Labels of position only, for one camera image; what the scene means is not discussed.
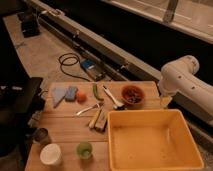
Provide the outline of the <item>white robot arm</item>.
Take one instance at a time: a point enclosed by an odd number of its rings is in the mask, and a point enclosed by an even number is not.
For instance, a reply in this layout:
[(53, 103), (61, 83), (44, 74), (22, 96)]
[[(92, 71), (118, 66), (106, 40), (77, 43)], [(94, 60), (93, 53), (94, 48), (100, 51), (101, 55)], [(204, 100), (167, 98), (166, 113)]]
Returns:
[(158, 87), (163, 96), (180, 92), (192, 100), (208, 113), (207, 123), (213, 126), (213, 86), (195, 77), (199, 68), (199, 61), (192, 55), (170, 61), (161, 68)]

